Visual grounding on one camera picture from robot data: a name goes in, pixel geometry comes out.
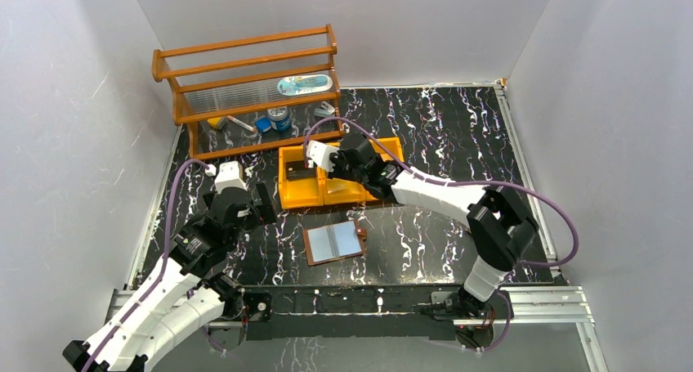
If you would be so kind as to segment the brown leather card holder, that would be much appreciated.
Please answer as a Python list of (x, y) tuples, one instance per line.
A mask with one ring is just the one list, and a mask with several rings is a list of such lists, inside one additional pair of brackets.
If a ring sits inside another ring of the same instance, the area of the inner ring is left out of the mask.
[(309, 267), (354, 258), (366, 252), (368, 232), (356, 220), (303, 231)]

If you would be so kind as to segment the small blue box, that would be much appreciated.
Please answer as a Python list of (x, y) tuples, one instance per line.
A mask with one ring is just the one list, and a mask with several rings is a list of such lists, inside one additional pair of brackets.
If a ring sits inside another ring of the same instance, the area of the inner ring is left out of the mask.
[(267, 133), (273, 129), (272, 123), (267, 117), (257, 119), (254, 125), (260, 133)]

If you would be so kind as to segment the black card in bin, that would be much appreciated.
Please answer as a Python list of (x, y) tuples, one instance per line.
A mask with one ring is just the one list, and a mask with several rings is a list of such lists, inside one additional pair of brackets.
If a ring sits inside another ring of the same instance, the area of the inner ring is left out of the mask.
[(286, 179), (290, 182), (316, 177), (316, 169), (306, 165), (302, 160), (287, 162), (284, 170)]

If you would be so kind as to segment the oval blue packaged item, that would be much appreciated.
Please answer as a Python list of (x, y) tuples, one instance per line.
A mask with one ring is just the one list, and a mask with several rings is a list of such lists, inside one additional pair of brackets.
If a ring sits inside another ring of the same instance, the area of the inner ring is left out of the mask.
[(327, 74), (293, 75), (282, 78), (277, 83), (277, 91), (284, 96), (302, 96), (327, 92), (333, 86), (333, 79)]

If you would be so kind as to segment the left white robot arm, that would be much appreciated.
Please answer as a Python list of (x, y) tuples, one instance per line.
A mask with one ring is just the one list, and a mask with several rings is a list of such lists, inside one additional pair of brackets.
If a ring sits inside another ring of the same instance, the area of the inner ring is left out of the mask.
[(187, 336), (221, 317), (246, 315), (244, 287), (224, 272), (209, 272), (235, 249), (239, 237), (275, 222), (265, 184), (258, 199), (235, 183), (203, 200), (207, 208), (171, 239), (167, 257), (105, 325), (73, 340), (62, 356), (76, 371), (149, 371)]

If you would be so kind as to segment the white marker pen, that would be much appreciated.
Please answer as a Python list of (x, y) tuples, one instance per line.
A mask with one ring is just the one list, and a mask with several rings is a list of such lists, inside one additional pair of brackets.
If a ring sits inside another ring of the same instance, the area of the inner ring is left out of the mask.
[(240, 120), (240, 119), (237, 119), (237, 118), (235, 118), (235, 117), (233, 117), (233, 116), (226, 116), (226, 118), (227, 118), (229, 121), (231, 121), (232, 123), (234, 123), (234, 124), (236, 124), (236, 125), (242, 127), (242, 128), (243, 128), (244, 130), (246, 130), (246, 131), (249, 131), (249, 132), (256, 132), (256, 131), (257, 131), (257, 129), (256, 129), (254, 126), (252, 126), (252, 125), (250, 125), (250, 124), (248, 124), (248, 123), (245, 123), (244, 121), (242, 121), (242, 120)]

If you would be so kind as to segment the yellow three-compartment bin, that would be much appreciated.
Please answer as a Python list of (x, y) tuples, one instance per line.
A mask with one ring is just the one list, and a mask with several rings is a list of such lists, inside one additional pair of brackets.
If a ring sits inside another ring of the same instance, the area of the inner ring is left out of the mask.
[(327, 178), (319, 168), (308, 169), (306, 176), (290, 177), (290, 170), (303, 168), (302, 148), (279, 148), (278, 191), (282, 209), (310, 208), (334, 204), (365, 203), (376, 201), (357, 182)]

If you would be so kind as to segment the blue lidded jar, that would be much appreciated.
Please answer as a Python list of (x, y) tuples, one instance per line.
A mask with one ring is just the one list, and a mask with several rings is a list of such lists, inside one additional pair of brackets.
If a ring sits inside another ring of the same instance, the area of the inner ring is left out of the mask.
[(281, 106), (276, 108), (270, 108), (266, 111), (267, 118), (270, 120), (270, 124), (274, 130), (278, 132), (287, 131), (292, 127), (292, 121), (290, 119), (288, 107)]

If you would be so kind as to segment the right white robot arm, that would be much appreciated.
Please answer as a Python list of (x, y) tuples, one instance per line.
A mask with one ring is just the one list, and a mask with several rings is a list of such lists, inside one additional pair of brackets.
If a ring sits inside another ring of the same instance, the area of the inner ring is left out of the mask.
[(385, 160), (364, 134), (349, 133), (336, 146), (310, 141), (306, 155), (329, 178), (359, 183), (377, 199), (426, 208), (465, 226), (477, 252), (458, 291), (465, 301), (487, 302), (539, 233), (529, 205), (510, 186), (456, 186), (419, 173), (395, 158)]

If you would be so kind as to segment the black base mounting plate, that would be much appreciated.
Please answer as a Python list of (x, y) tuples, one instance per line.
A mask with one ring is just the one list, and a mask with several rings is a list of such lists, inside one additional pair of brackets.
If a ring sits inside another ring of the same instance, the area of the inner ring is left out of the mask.
[(246, 290), (251, 341), (322, 337), (424, 337), (491, 343), (507, 317), (494, 295), (479, 313), (457, 285), (253, 286)]

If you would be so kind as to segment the yellow sponge block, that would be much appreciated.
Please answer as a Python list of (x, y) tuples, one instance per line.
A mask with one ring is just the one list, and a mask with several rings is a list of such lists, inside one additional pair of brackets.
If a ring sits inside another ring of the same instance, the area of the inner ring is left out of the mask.
[(224, 116), (207, 119), (208, 125), (215, 130), (223, 130), (228, 122), (229, 120)]

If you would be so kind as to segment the wooden shelf rack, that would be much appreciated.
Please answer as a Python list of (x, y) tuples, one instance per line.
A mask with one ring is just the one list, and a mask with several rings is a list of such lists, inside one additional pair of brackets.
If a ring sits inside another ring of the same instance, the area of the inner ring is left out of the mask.
[[(208, 43), (153, 52), (154, 81), (168, 83), (172, 119), (188, 134), (190, 157), (217, 159), (293, 146), (319, 120), (321, 101), (340, 114), (341, 88), (336, 74), (338, 45), (332, 25), (279, 34)], [(277, 83), (293, 75), (327, 74), (327, 92), (284, 96)], [(249, 132), (231, 121), (223, 130), (207, 119), (233, 116), (255, 127), (270, 108), (288, 107), (292, 127), (283, 132)]]

